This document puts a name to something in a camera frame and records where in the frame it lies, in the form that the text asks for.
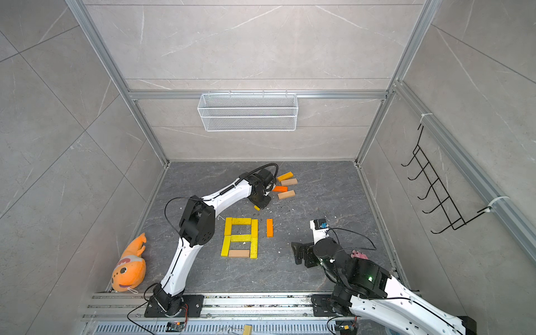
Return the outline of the orange block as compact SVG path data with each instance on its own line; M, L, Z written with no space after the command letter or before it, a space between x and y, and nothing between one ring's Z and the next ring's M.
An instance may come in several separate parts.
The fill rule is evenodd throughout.
M288 187L287 186L275 186L273 189L273 192L277 192L277 193L288 192Z
M274 220L268 219L266 222L267 227L267 237L272 238L274 236Z

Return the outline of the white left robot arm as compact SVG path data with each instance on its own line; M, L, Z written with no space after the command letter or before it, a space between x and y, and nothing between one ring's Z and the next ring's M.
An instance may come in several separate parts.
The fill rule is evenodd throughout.
M186 310L183 300L186 280L202 246L214 236L216 217L245 198L261 209L266 208L271 201L269 193L276 186L278 172L278 164L268 163L241 174L215 193L187 198L179 221L177 250L166 275L154 286L145 311L146 317L175 317Z

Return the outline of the orange plush toy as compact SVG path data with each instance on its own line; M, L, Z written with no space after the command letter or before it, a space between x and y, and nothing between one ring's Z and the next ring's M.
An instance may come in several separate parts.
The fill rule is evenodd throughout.
M121 254L111 276L114 291L121 293L133 290L143 282L147 270L146 261L142 257L146 242L146 234L142 233Z

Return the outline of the lime yellow block short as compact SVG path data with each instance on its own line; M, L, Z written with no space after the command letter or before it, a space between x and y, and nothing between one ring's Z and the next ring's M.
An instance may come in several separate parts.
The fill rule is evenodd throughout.
M258 239L258 219L251 221L251 238Z

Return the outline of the aluminium frame post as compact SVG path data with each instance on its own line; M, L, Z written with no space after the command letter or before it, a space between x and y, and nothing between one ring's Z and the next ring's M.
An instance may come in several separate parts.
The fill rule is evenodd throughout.
M71 10L74 18L78 21L80 28L87 37L90 45L94 49L107 74L110 76L110 79L112 80L114 86L116 86L127 108L130 110L135 121L137 121L138 125L142 129L142 132L146 136L156 156L159 158L162 166L164 168L167 168L170 164L169 159L164 153L161 144L156 139L156 136L152 131L149 122L146 120L135 99L132 99L130 97L126 81L121 74L121 71L119 70L112 55L110 54L108 48L103 42L103 39L98 32L98 29L96 29L95 23L89 15L89 11L87 10L85 4L83 3L83 1L79 0L66 0L66 4Z

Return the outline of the amber yellow block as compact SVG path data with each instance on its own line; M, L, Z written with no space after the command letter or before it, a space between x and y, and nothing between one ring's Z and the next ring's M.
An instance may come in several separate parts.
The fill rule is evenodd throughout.
M277 180L285 181L285 180L292 179L293 177L294 177L294 174L292 172L288 172L288 173L282 174L281 176L278 176Z

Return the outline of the light wooden block front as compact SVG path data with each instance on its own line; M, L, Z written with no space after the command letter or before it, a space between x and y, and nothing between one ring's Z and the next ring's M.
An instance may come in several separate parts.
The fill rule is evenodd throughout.
M278 193L278 198L279 198L279 200L283 200L283 199L287 199L287 198L292 198L292 197L295 197L295 196L296 196L296 193L295 193L293 190Z

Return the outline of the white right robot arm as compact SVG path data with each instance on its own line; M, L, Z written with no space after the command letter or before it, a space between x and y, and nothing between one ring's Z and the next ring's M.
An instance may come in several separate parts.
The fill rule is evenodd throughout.
M314 315L372 320L389 334L476 334L477 323L428 303L369 259L355 257L332 238L293 242L295 262L319 266L334 283L329 295L313 295Z

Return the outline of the pink toy figure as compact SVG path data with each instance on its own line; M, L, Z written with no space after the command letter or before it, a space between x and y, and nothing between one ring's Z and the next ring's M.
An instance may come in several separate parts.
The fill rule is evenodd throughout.
M352 253L351 253L351 257L352 258L359 258L359 259L364 259L364 260L368 260L368 256L365 255L364 253L360 252L360 251L356 251L356 250L353 250Z

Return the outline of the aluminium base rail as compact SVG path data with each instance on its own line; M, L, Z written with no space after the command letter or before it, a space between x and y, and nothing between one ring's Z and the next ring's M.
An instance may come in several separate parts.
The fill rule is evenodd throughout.
M148 296L96 293L80 312L97 334L339 334L367 322L384 334L446 334L435 315L407 316L379 303L362 301L348 315L332 311L328 293L197 293L167 316Z

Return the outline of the tan wooden block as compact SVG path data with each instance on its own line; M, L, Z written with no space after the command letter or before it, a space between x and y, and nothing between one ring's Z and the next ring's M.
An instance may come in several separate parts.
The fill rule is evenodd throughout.
M292 186L296 184L298 184L298 181L296 178L281 181L282 186Z
M229 258L250 258L249 250L230 250L228 253Z

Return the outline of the lime yellow block long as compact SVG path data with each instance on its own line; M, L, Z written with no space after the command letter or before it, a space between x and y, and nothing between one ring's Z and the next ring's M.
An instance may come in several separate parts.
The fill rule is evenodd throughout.
M250 242L251 241L251 235L249 234L236 234L230 236L230 241L232 243L237 242Z

